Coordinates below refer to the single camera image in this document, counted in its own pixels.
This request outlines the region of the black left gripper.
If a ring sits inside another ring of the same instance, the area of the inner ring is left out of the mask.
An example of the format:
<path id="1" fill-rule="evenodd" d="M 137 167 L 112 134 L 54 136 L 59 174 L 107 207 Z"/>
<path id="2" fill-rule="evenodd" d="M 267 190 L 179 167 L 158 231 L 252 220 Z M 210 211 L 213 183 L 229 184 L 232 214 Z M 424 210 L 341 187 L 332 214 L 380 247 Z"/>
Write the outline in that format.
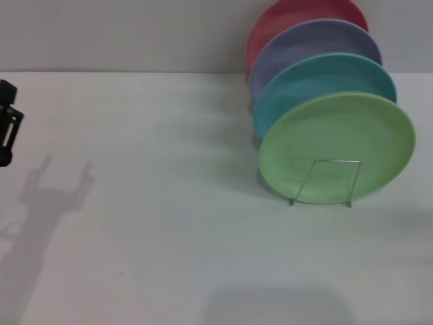
<path id="1" fill-rule="evenodd" d="M 1 149 L 0 167 L 7 167 L 12 161 L 12 148 L 18 134 L 24 114 L 12 106 L 18 89 L 8 81 L 1 79 Z"/>

